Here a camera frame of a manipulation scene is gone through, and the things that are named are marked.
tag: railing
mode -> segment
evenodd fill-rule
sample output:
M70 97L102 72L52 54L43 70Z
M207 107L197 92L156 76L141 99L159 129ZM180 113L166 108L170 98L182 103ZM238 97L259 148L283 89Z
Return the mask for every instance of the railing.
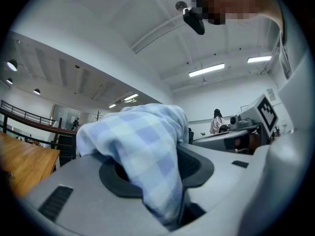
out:
M0 125L0 127L2 127L3 133L7 133L7 131L8 131L8 132L11 132L11 133L13 133L15 135L24 137L26 139L30 139L30 140L33 140L33 141L36 141L36 142L39 142L39 143L43 143L43 144L48 144L48 145L51 146L52 149L55 149L56 146L61 146L63 148L71 147L71 159L73 160L73 159L76 158L76 133L77 132L61 129L60 128L61 122L59 124L59 127L56 128L56 127L52 127L50 125L45 125L45 124L42 124L42 123L39 123L39 122L36 122L36 121L29 120L29 119L24 118L24 117L21 117L21 116L16 115L16 114L12 113L11 111L8 111L8 110L6 110L4 108L0 108L0 114L4 115L3 125ZM7 127L8 118L13 119L13 120L15 120L17 122L20 122L20 123L22 123L24 125L27 125L27 126L30 126L30 127L33 127L33 128L37 128L37 129L44 130L44 131L47 131L47 132L55 133L56 134L55 138L54 138L53 141L48 142L48 141L43 141L43 140L40 140L40 139L36 139L34 137L29 137L29 136L20 134L20 133L14 131L14 130L8 129L8 127ZM71 137L71 145L63 145L63 144L57 143L57 139L58 139L59 135L65 135L65 136Z
M19 109L17 107L12 106L11 104L5 102L5 101L1 101L1 108L10 111L11 113L21 116L25 119L29 119L35 122L39 122L40 124L43 125L47 125L47 126L53 126L55 123L55 120L52 119L48 119L45 117L41 117L35 114L32 114L30 112L24 111L22 109Z

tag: black hair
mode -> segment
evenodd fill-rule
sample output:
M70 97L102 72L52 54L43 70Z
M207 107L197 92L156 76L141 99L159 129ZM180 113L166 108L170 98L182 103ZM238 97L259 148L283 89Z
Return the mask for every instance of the black hair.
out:
M215 119L217 116L223 118L219 109L215 109L215 115L214 115L213 119Z

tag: stair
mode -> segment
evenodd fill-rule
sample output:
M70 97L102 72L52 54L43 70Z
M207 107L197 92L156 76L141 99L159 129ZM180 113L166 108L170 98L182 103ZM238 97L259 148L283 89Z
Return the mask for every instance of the stair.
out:
M72 143L71 136L59 135L58 144L71 145L71 143ZM64 146L57 145L57 149L60 150L59 161L60 161L60 167L62 167L63 165L65 165L66 163L72 160L71 147L64 147Z

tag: neck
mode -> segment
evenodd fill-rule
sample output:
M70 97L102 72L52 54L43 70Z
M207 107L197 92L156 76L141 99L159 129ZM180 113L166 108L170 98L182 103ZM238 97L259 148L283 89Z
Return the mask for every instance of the neck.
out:
M260 15L264 15L267 18L270 18L279 26L281 33L283 33L283 20L282 13L280 10L280 5L278 0L258 0L260 7Z

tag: desk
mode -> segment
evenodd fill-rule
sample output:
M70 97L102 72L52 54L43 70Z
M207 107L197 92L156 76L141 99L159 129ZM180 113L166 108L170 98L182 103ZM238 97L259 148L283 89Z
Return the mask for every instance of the desk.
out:
M10 185L19 197L24 197L51 174L59 153L59 150L28 144L0 132L1 167L15 176Z

